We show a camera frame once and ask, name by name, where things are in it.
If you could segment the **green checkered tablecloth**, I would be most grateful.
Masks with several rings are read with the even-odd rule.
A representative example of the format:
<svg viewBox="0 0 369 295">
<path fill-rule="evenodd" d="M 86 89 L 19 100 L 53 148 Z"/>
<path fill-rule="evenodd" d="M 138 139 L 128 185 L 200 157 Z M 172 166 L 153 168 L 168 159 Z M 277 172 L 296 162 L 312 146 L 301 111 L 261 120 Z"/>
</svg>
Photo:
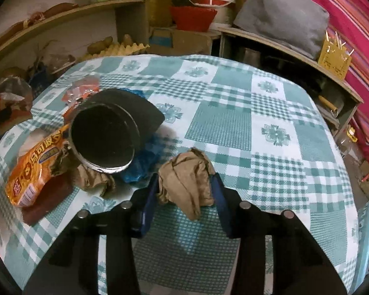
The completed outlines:
<svg viewBox="0 0 369 295">
<path fill-rule="evenodd" d="M 162 162 L 198 148 L 225 187 L 261 210 L 291 209 L 316 239 L 346 289 L 355 275 L 357 210 L 349 175 L 329 127 L 297 84 L 249 65 L 211 56 L 139 55 L 84 61 L 33 102 L 32 118 L 0 141 L 0 257 L 24 287 L 49 246 L 80 209 L 110 210 L 136 190 L 109 198 L 80 189 L 34 226 L 5 193 L 20 146 L 30 132 L 62 126 L 63 96 L 72 83 L 95 75 L 102 89 L 140 91 L 165 121 L 156 133 Z"/>
</svg>

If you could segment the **cardboard box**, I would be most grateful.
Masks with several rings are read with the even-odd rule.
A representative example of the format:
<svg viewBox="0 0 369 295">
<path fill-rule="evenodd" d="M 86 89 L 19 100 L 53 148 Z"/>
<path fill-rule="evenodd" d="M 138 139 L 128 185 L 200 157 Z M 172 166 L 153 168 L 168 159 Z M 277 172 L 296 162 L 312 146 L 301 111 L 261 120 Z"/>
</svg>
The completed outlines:
<svg viewBox="0 0 369 295">
<path fill-rule="evenodd" d="M 162 56 L 210 55 L 213 43 L 219 44 L 218 31 L 196 32 L 176 27 L 152 28 L 149 33 L 150 54 Z"/>
</svg>

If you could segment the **large maroon scouring pad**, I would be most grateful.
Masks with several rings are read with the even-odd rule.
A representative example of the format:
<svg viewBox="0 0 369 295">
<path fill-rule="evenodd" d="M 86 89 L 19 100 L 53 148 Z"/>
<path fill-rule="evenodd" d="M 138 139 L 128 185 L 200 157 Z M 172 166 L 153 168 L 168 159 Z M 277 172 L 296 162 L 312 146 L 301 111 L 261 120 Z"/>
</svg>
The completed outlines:
<svg viewBox="0 0 369 295">
<path fill-rule="evenodd" d="M 69 173 L 51 178 L 43 186 L 35 203 L 22 209 L 23 223 L 28 226 L 35 225 L 54 210 L 72 191 L 72 181 Z"/>
</svg>

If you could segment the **yellow toothpick box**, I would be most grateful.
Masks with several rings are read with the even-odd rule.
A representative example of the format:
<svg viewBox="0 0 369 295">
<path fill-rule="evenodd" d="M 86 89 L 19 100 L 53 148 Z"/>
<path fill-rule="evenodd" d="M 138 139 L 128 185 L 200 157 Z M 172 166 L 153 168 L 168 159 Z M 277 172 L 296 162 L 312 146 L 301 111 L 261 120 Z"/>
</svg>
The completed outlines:
<svg viewBox="0 0 369 295">
<path fill-rule="evenodd" d="M 352 60 L 354 49 L 348 49 L 340 36 L 329 35 L 325 31 L 325 39 L 317 63 L 337 78 L 344 80 Z"/>
</svg>

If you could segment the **black cylindrical can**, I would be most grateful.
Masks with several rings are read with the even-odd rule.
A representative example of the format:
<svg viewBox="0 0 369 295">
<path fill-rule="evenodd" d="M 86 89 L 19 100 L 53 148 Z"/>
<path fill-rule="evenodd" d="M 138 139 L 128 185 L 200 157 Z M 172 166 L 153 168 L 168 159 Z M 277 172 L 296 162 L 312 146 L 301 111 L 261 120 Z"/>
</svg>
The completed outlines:
<svg viewBox="0 0 369 295">
<path fill-rule="evenodd" d="M 148 99 L 123 88 L 95 93 L 76 109 L 68 141 L 75 157 L 92 170 L 127 169 L 165 116 Z"/>
</svg>

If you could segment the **orange snack bag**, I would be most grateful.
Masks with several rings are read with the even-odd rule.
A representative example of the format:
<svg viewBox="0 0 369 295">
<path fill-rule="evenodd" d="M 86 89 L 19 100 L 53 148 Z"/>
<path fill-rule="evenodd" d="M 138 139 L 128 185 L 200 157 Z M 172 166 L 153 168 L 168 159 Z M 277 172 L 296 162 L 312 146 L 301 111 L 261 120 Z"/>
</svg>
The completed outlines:
<svg viewBox="0 0 369 295">
<path fill-rule="evenodd" d="M 68 171 L 69 129 L 67 124 L 49 134 L 38 128 L 26 137 L 5 188 L 12 205 L 32 206 L 49 180 Z"/>
</svg>

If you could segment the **red plastic bowl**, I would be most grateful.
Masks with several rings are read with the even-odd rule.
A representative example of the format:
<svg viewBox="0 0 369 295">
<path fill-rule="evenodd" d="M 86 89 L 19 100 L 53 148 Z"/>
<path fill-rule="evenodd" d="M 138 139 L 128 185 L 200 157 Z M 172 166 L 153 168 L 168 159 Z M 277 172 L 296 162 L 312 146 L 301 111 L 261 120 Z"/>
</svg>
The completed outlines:
<svg viewBox="0 0 369 295">
<path fill-rule="evenodd" d="M 170 7 L 172 20 L 181 31 L 207 32 L 217 10 L 205 7 Z"/>
</svg>

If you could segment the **grey cushion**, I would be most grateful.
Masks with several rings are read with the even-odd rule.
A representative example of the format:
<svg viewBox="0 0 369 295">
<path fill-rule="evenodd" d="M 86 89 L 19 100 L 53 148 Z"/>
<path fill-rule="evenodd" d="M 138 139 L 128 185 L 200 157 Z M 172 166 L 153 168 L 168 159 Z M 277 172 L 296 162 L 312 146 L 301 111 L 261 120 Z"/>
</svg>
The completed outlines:
<svg viewBox="0 0 369 295">
<path fill-rule="evenodd" d="M 312 0 L 246 0 L 234 25 L 310 59 L 321 52 L 329 13 Z"/>
</svg>

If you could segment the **yellow egg tray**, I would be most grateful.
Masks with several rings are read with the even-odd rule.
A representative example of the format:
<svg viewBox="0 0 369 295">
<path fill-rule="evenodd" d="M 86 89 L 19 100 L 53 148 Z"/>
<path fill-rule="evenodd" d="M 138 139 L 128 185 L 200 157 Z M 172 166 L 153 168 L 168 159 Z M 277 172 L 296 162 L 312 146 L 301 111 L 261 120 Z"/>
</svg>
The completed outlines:
<svg viewBox="0 0 369 295">
<path fill-rule="evenodd" d="M 91 59 L 101 58 L 101 57 L 113 57 L 113 56 L 129 56 L 129 55 L 140 55 L 145 54 L 150 48 L 150 45 L 144 45 L 143 43 L 133 43 L 132 45 L 125 46 L 124 43 L 113 43 L 106 49 L 102 50 L 97 54 L 89 54 L 86 53 L 80 58 L 78 58 L 79 62 L 87 61 Z"/>
</svg>

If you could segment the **brown paper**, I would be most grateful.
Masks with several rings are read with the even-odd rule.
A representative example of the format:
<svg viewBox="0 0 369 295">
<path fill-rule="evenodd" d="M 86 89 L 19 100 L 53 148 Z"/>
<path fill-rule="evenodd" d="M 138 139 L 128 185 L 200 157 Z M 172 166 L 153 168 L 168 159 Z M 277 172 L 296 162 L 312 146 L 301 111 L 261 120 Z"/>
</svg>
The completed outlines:
<svg viewBox="0 0 369 295">
<path fill-rule="evenodd" d="M 116 183 L 112 175 L 107 175 L 80 164 L 70 172 L 72 184 L 83 191 L 100 189 L 100 197 L 116 190 Z"/>
<path fill-rule="evenodd" d="M 195 147 L 173 157 L 158 170 L 160 204 L 173 203 L 190 221 L 197 221 L 202 207 L 211 207 L 210 177 L 216 171 L 207 155 Z"/>
</svg>

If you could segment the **potato on egg tray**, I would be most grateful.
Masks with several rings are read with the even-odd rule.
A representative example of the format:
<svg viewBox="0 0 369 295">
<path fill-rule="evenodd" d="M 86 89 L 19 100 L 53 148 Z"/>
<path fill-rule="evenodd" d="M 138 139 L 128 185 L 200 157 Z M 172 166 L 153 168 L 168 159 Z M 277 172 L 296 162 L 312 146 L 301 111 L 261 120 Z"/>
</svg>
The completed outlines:
<svg viewBox="0 0 369 295">
<path fill-rule="evenodd" d="M 99 54 L 101 51 L 107 49 L 113 42 L 112 36 L 106 37 L 103 40 L 94 42 L 87 47 L 87 52 L 91 55 Z"/>
</svg>

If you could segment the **wooden wall shelf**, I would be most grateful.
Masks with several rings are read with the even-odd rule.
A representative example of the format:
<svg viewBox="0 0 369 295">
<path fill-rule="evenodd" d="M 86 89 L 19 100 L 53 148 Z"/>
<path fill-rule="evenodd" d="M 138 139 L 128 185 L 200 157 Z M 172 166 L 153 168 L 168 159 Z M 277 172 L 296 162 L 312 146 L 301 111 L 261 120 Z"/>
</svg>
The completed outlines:
<svg viewBox="0 0 369 295">
<path fill-rule="evenodd" d="M 109 9 L 118 9 L 128 5 L 136 5 L 144 3 L 145 0 L 112 0 L 100 3 L 94 3 L 83 7 L 77 7 L 69 11 L 58 13 L 52 17 L 42 20 L 31 27 L 23 29 L 22 31 L 15 34 L 5 43 L 0 46 L 0 60 L 11 53 L 14 49 L 19 47 L 21 44 L 26 43 L 33 37 L 40 35 L 41 33 L 48 31 L 54 27 L 57 27 L 63 23 L 73 21 L 78 18 L 82 18 L 88 15 L 97 14 Z"/>
</svg>

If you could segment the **wooden side shelf unit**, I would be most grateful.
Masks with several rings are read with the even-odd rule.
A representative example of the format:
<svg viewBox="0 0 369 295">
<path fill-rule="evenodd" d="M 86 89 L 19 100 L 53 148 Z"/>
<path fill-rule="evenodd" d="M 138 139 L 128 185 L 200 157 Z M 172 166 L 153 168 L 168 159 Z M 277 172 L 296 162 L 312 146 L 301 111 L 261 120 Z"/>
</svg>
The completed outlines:
<svg viewBox="0 0 369 295">
<path fill-rule="evenodd" d="M 337 139 L 349 126 L 361 96 L 316 61 L 270 39 L 233 27 L 219 27 L 220 56 L 290 80 L 310 95 Z"/>
</svg>

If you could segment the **blue plastic bag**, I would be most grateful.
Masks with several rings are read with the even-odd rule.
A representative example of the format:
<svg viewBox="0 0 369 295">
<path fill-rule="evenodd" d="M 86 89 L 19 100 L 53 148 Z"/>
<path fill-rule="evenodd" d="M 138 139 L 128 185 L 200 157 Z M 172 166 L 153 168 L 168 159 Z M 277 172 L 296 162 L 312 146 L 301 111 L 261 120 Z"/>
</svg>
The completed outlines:
<svg viewBox="0 0 369 295">
<path fill-rule="evenodd" d="M 155 135 L 165 121 L 164 115 L 140 90 L 119 89 L 120 142 L 124 145 L 126 169 L 119 173 L 127 184 L 144 180 L 163 150 Z"/>
</svg>

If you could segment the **clear plastic wrapper orange strip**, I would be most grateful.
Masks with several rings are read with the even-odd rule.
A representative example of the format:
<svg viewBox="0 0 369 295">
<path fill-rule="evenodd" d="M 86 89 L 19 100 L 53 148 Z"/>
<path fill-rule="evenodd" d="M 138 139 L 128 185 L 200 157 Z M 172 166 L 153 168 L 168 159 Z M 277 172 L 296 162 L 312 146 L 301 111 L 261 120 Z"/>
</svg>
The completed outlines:
<svg viewBox="0 0 369 295">
<path fill-rule="evenodd" d="M 96 76 L 88 75 L 72 83 L 62 97 L 66 110 L 62 116 L 64 123 L 69 123 L 75 114 L 78 106 L 91 95 L 100 91 L 100 79 Z"/>
</svg>

